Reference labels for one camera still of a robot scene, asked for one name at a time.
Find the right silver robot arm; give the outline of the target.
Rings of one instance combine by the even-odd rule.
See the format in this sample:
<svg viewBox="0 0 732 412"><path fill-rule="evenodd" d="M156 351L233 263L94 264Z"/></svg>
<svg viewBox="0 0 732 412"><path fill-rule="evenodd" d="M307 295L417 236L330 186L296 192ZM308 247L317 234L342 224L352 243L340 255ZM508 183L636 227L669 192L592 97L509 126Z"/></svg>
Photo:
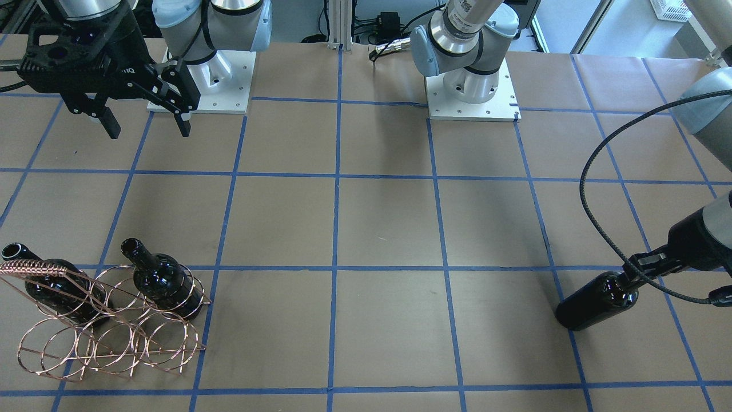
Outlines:
<svg viewBox="0 0 732 412"><path fill-rule="evenodd" d="M114 99L144 100L173 115L182 136L201 97L236 89L225 52L255 53L271 41L270 1L154 1L154 23L172 55L156 62L128 1L42 1L26 52L3 61L35 92L59 94L69 112L96 119L112 139Z"/></svg>

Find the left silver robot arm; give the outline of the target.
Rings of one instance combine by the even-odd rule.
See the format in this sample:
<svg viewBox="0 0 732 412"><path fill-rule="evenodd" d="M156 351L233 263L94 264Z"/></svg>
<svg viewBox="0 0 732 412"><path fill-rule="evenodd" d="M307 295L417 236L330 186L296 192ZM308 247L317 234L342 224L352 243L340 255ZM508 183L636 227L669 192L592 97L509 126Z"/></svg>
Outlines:
<svg viewBox="0 0 732 412"><path fill-rule="evenodd" d="M677 101L664 105L726 168L730 167L730 2L692 1L693 15L721 49L724 68L703 76ZM484 104L499 83L499 69L518 32L518 16L502 1L449 1L410 35L414 65L424 77L443 76L447 94ZM623 256L622 272L602 274L630 289L687 268L730 271L730 195L675 224L667 244Z"/></svg>

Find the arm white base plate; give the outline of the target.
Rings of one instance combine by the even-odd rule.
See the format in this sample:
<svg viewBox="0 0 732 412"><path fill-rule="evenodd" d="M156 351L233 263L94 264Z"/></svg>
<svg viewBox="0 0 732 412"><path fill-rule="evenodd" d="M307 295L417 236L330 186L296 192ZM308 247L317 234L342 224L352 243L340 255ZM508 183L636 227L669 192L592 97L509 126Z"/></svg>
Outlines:
<svg viewBox="0 0 732 412"><path fill-rule="evenodd" d="M188 65L201 93L196 114L242 114L248 112L256 52L217 50L211 60Z"/></svg>
<svg viewBox="0 0 732 412"><path fill-rule="evenodd" d="M521 120L507 60L487 76L466 69L425 79L429 119L517 122Z"/></svg>

